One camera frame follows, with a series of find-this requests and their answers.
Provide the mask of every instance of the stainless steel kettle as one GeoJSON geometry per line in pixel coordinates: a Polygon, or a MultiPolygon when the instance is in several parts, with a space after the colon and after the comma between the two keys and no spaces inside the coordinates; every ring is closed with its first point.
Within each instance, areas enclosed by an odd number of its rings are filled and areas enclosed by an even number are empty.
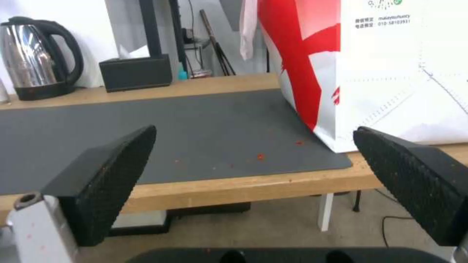
{"type": "Polygon", "coordinates": [[[47,20],[12,17],[0,24],[0,51],[20,100],[31,101],[68,94],[83,72],[83,55],[73,35],[47,20]],[[75,66],[66,61],[52,35],[62,36],[75,66]]]}

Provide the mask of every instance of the shopping bag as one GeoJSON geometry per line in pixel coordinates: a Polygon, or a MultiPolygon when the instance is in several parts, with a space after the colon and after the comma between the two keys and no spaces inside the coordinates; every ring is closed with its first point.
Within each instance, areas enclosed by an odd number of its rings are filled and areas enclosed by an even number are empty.
{"type": "MultiPolygon", "coordinates": [[[[286,100],[333,151],[356,150],[359,126],[425,144],[468,141],[468,1],[245,0],[249,6],[258,9],[286,100]]],[[[244,58],[256,18],[241,17],[244,58]]]]}

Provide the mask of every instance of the wooden table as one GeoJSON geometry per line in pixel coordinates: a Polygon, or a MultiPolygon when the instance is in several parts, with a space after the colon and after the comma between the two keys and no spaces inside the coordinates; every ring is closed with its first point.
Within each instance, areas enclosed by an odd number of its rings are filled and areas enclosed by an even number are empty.
{"type": "MultiPolygon", "coordinates": [[[[273,74],[221,77],[179,82],[169,87],[106,93],[104,88],[82,89],[62,97],[1,105],[0,110],[54,107],[99,102],[117,102],[162,97],[229,93],[279,88],[273,74]]],[[[468,144],[441,146],[442,150],[468,165],[468,144]]],[[[353,166],[340,170],[262,175],[180,183],[136,185],[123,213],[221,205],[323,194],[319,227],[328,228],[334,192],[382,187],[359,153],[349,153],[353,166]]],[[[0,222],[5,222],[20,195],[0,196],[0,222]]]]}

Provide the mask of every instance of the black tissue box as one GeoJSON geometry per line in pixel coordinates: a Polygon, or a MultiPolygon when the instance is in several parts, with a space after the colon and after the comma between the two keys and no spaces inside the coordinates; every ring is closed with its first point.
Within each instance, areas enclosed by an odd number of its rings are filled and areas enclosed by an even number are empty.
{"type": "Polygon", "coordinates": [[[107,92],[169,86],[172,82],[168,54],[153,58],[113,58],[99,63],[107,92]]]}

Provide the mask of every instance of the textured rubber pad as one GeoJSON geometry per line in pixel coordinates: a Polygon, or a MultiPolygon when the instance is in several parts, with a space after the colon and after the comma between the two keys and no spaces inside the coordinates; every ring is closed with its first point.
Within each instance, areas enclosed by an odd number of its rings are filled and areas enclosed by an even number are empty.
{"type": "Polygon", "coordinates": [[[79,246],[107,236],[140,178],[156,138],[149,126],[113,143],[86,150],[43,190],[59,199],[79,246]]]}
{"type": "Polygon", "coordinates": [[[468,168],[441,150],[370,128],[354,143],[372,171],[441,246],[457,246],[468,229],[468,168]]]}

